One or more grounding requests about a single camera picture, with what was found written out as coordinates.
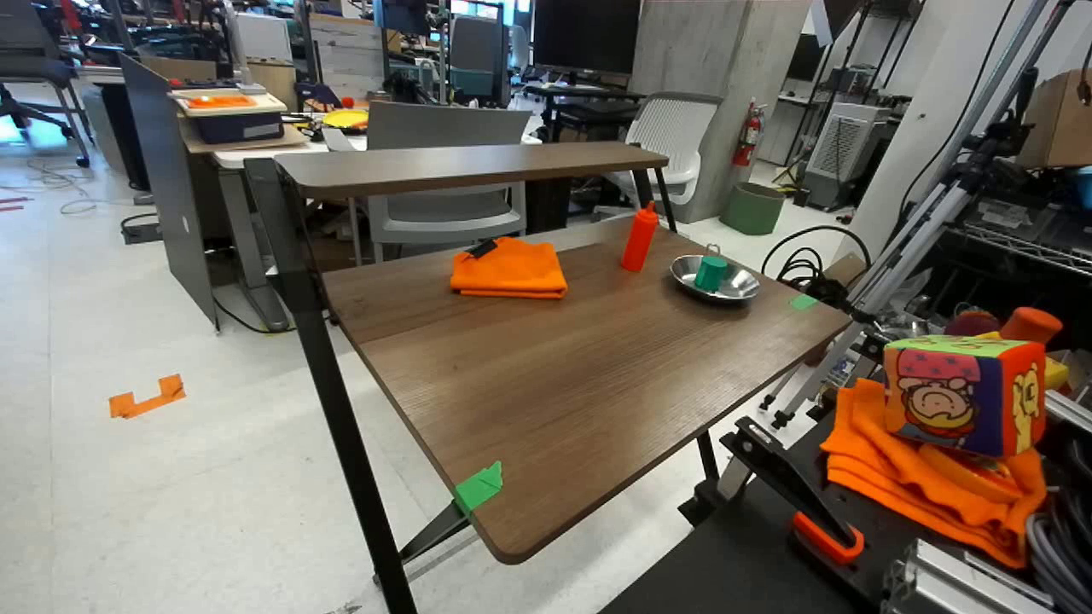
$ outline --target black metal table leg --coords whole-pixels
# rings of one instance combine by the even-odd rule
[[[712,441],[708,441],[708,431],[703,431],[696,436],[696,450],[703,455],[703,470],[707,470],[707,482],[719,482],[719,470],[716,470],[716,455],[712,455]]]
[[[669,182],[663,182],[663,167],[656,167],[656,184],[659,184],[659,197],[663,197],[663,213],[669,215],[669,228],[677,228],[677,207],[671,207],[671,197],[669,197]]]
[[[644,207],[650,203],[650,184],[644,167],[633,171],[633,184],[639,184],[639,203]]]
[[[471,517],[449,500],[426,528],[418,528],[406,547],[404,547],[404,562],[430,553],[432,547],[448,542],[462,528],[467,528]]]
[[[295,336],[308,354],[308,367],[342,462],[342,473],[354,506],[354,515],[361,522],[374,577],[385,598],[385,606],[394,614],[412,614],[412,595],[406,582],[406,569],[381,507],[381,495],[373,473],[373,462],[364,450],[364,436],[354,422],[351,398],[339,367],[339,354],[328,336],[328,325],[321,317],[323,292],[321,281],[308,265],[299,254],[299,224],[289,205],[299,205],[292,184],[280,179],[280,167],[272,159],[247,159],[247,184],[255,203],[255,213],[261,215],[261,232],[276,262],[272,288],[280,289],[283,304],[295,317]]]

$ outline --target plate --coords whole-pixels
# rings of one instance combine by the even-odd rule
[[[677,281],[685,292],[703,298],[703,299],[712,299],[712,304],[746,304],[746,299],[758,298],[760,281],[758,281],[749,270],[737,265],[737,262],[729,262],[733,272],[729,272],[716,289],[698,289],[698,288],[691,288],[698,262],[703,262],[703,256],[680,256],[680,259],[669,265],[671,281]]]

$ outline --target orange tape piece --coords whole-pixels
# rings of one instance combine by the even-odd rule
[[[185,398],[182,376],[165,376],[161,379],[161,392],[153,398],[135,404],[132,392],[110,397],[110,415],[132,421],[132,415],[144,415],[144,413],[161,411],[161,406],[176,404],[176,398]]]

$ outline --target folded orange towel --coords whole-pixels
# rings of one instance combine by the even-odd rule
[[[483,256],[458,254],[449,262],[449,289],[464,298],[559,299],[566,288],[555,248],[522,238],[496,238]]]
[[[826,479],[989,561],[1028,565],[1028,517],[1045,506],[1046,484],[1037,450],[965,469],[940,450],[915,448],[885,431],[885,386],[855,381],[840,392],[826,436]]]

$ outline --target wall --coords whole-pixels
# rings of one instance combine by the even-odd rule
[[[749,99],[776,110],[804,14],[810,0],[644,0],[632,89],[719,99],[683,217],[708,217],[727,203],[737,130]]]
[[[929,0],[923,14],[918,22],[918,31],[904,52],[904,65],[890,77],[904,91],[915,96],[907,105],[907,115],[900,130],[890,139],[890,151],[885,164],[876,167],[855,215],[854,215],[854,232],[862,234],[862,241],[876,254],[898,217],[900,193],[907,192],[911,179],[923,167],[923,159],[940,148],[947,137],[969,89],[971,75],[983,63],[983,52],[989,44],[993,23],[1002,14],[1002,0]],[[996,42],[989,72],[1008,72],[1010,65],[998,65],[1002,48],[1014,42],[1014,31],[1028,10],[1045,10],[1052,5],[1039,0],[1014,0],[1014,14]],[[1074,69],[1087,48],[1092,38],[1092,6],[1074,5],[1069,10],[1063,29],[1056,38],[1046,44],[1039,75],[1055,75],[1061,69]],[[911,197],[920,197],[940,164],[934,164]]]

